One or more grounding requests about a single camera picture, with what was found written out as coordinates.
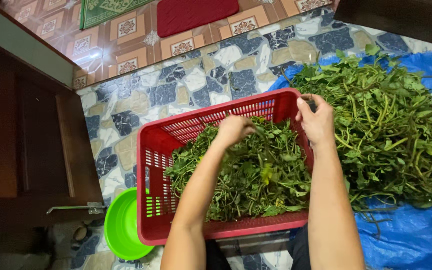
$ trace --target floor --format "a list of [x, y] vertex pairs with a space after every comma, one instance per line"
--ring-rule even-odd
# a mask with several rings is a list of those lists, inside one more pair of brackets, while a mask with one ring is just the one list
[[[336, 49], [359, 54], [370, 43], [396, 54], [432, 51], [431, 43], [334, 21], [325, 7], [78, 90], [105, 203], [136, 186], [135, 138], [145, 123], [265, 92], [289, 65], [314, 62], [317, 52], [332, 56]], [[163, 246], [140, 260], [125, 261], [109, 250], [101, 221], [89, 231], [74, 243], [71, 258], [57, 260], [53, 269], [159, 269]], [[286, 242], [294, 233], [276, 231], [219, 244], [233, 270], [289, 270]]]
[[3, 0], [0, 7], [78, 65], [73, 84], [79, 89], [327, 5], [331, 0], [238, 0], [237, 14], [165, 38], [157, 34], [158, 2], [82, 31], [81, 0]]

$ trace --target dark pants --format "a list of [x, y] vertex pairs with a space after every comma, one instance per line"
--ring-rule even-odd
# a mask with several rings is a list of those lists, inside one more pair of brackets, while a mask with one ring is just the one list
[[[297, 231], [294, 239], [287, 244], [287, 250], [293, 258], [291, 270], [311, 270], [308, 224]], [[206, 241], [206, 270], [231, 270], [230, 264], [215, 240]]]

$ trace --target door latch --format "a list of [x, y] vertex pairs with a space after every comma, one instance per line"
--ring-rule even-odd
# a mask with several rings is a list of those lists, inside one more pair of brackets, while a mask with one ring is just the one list
[[100, 202], [88, 202], [87, 206], [53, 206], [46, 211], [46, 215], [49, 215], [53, 210], [61, 209], [87, 209], [90, 214], [103, 214], [105, 208], [106, 205]]

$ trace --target red plastic basket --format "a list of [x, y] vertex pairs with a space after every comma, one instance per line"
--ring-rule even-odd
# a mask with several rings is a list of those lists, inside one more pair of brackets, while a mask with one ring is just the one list
[[[283, 88], [143, 125], [137, 141], [137, 225], [141, 242], [149, 246], [166, 243], [178, 199], [171, 194], [171, 180], [163, 173], [166, 167], [173, 164], [172, 151], [195, 139], [205, 128], [203, 122], [219, 124], [226, 114], [263, 116], [275, 123], [290, 118], [290, 127], [298, 132], [298, 144], [306, 154], [306, 166], [312, 171], [313, 151], [301, 125], [294, 120], [298, 112], [296, 100], [300, 95], [296, 89]], [[149, 194], [146, 194], [146, 188], [149, 188]], [[248, 217], [238, 221], [210, 221], [205, 223], [203, 232], [206, 239], [245, 236], [301, 227], [307, 219], [308, 214], [303, 211], [286, 212], [274, 217]]]

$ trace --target wooden door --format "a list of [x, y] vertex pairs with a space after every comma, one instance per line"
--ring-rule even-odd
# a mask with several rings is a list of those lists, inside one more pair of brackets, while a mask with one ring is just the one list
[[0, 47], [0, 231], [90, 220], [103, 197], [79, 95]]

